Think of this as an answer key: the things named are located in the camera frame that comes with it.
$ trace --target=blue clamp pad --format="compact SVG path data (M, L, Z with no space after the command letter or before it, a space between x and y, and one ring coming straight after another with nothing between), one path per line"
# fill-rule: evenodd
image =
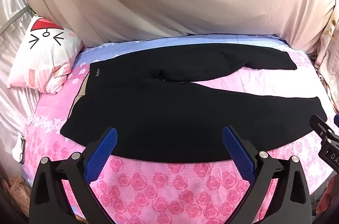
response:
M96 181L118 141L116 129L110 129L85 165L84 181L89 185Z
M336 114L336 115L334 116L334 124L335 124L337 127L339 127L339 115L338 115L338 114Z
M243 180L252 185L256 180L255 163L228 126L222 131L222 141Z

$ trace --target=cat face pillow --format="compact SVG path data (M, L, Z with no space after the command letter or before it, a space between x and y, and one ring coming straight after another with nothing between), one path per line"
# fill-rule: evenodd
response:
M42 17L33 17L14 59L7 87L59 92L82 46L73 31Z

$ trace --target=metal screw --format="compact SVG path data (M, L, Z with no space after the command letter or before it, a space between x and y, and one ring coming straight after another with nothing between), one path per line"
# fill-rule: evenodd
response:
M75 152L75 153L72 154L72 159L77 160L77 159L80 158L80 156L81 156L81 154L79 152Z
M299 162L299 158L296 157L296 156L292 156L292 161L295 162L295 163L298 163Z
M259 152L259 156L260 156L261 158L267 158L267 157L268 157L268 153L265 152L265 151L261 151L261 152Z
M40 161L42 164L46 164L48 162L48 157L44 157Z

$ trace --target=red hat print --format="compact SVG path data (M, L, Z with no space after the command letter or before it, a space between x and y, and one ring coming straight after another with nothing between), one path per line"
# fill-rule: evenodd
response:
M44 18L38 19L32 26L31 31L38 30L38 29L49 29L49 28L55 28L55 29L61 29L63 30L63 27L47 20Z

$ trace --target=pink blanket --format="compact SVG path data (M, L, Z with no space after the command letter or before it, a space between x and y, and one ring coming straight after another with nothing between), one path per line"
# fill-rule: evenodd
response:
M318 96L328 116L327 123L336 129L332 122L335 112L307 55L284 49L297 64L297 70L242 68L227 77L199 84L256 95ZM61 92L41 96L25 136L24 170L31 178L42 157L61 160L75 151L83 151L84 147L60 135L60 128L66 122L73 99L88 71L89 65L81 64L69 75ZM298 156L312 193L332 172L318 157L319 150L320 138L312 132L269 153L282 159ZM255 221L263 218L276 183L272 180ZM64 185L70 204L82 215L69 183ZM233 161L163 164L110 156L99 179L90 186L118 224L222 224L239 204L249 184L242 180Z

